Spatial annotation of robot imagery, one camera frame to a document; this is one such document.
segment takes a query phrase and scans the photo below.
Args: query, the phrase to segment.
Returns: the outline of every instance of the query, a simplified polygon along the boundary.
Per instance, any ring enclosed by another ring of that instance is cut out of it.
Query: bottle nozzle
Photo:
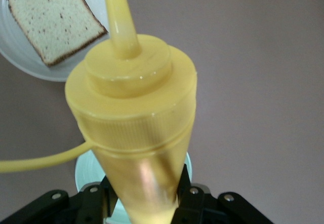
[[[136,57],[141,52],[141,46],[127,0],[106,0],[106,7],[116,57]]]

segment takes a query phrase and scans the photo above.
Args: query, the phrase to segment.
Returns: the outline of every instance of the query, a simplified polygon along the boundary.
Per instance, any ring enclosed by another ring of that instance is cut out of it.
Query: bread
[[[85,0],[9,0],[9,9],[47,66],[107,34]]]

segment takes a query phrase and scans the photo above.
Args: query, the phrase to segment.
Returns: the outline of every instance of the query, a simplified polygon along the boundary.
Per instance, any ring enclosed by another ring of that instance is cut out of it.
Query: metal bolt
[[[224,199],[227,200],[228,202],[234,201],[234,197],[232,195],[225,195]]]
[[[90,193],[94,193],[94,192],[96,192],[96,191],[98,191],[98,188],[97,188],[97,187],[92,187],[92,188],[90,189]]]
[[[191,189],[190,189],[190,192],[191,192],[193,195],[196,195],[196,194],[199,193],[198,189],[196,189],[196,188],[191,188]]]
[[[56,194],[53,194],[52,195],[52,199],[53,200],[56,200],[56,199],[59,199],[62,195],[60,193],[56,193]]]

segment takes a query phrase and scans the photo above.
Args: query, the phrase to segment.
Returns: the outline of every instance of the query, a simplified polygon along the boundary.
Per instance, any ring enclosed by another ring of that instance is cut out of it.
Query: squeeze bottle
[[[136,34],[127,0],[106,0],[111,39],[69,75],[66,100],[132,224],[169,224],[195,117],[182,51]]]

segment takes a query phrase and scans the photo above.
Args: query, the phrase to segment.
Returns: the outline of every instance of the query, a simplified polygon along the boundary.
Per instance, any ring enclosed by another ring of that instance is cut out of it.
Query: plate
[[[86,0],[95,17],[109,30],[105,0]],[[105,35],[85,49],[61,63],[47,67],[27,40],[8,8],[8,0],[1,0],[0,6],[0,52],[14,66],[34,77],[64,82],[74,67],[96,44],[109,38]]]
[[[187,165],[189,179],[191,181],[192,165],[188,153],[184,163]],[[104,176],[105,173],[91,150],[78,157],[75,165],[75,184],[78,192],[83,188],[83,186],[89,183],[101,182]],[[106,219],[106,223],[131,224],[123,204],[119,199],[116,203],[112,216]]]

